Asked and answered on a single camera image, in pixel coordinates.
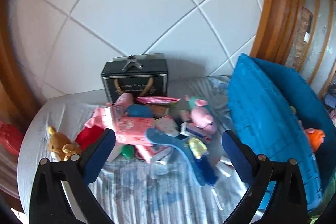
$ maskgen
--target pink plush pig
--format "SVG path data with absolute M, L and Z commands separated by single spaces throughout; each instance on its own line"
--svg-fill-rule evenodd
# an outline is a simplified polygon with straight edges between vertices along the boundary
M 217 130 L 213 117 L 203 106 L 195 106 L 191 110 L 191 119 L 196 126 L 208 133 L 214 134 Z
M 133 95 L 131 93 L 123 93 L 118 97 L 115 101 L 116 105 L 122 105 L 124 111 L 130 106 L 134 104 Z

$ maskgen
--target black box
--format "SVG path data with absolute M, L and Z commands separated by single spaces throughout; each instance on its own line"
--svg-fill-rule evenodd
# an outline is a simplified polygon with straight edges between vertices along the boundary
M 101 78 L 111 103 L 124 92 L 130 92 L 134 97 L 167 94 L 168 68 L 165 59 L 137 60 L 131 56 L 126 61 L 107 62 Z

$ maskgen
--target gold rope handle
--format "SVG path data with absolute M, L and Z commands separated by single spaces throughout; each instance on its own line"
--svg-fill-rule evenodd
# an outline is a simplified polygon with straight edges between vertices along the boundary
M 149 92 L 153 84 L 154 84 L 154 79 L 151 77 L 149 78 L 147 85 L 145 86 L 144 90 L 140 93 L 139 96 L 144 96 L 147 92 Z M 119 95 L 122 95 L 123 93 L 125 93 L 125 91 L 123 91 L 119 85 L 118 78 L 115 78 L 114 86 Z

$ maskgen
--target silver screw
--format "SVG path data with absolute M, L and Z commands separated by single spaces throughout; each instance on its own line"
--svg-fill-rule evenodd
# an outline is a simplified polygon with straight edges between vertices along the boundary
M 70 158 L 73 161 L 79 160 L 79 155 L 78 154 L 73 154 Z
M 296 165 L 297 161 L 295 159 L 289 159 L 289 163 L 292 165 Z
M 44 165 L 48 162 L 48 159 L 47 158 L 43 158 L 40 160 L 40 164 Z
M 267 157 L 264 154 L 259 154 L 258 155 L 258 160 L 265 161 L 266 159 L 267 159 Z

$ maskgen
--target green ball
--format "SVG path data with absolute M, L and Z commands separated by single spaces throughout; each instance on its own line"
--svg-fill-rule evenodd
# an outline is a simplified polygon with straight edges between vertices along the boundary
M 121 149 L 121 154 L 126 158 L 126 159 L 132 159 L 134 158 L 134 146 L 133 145 L 125 145 Z

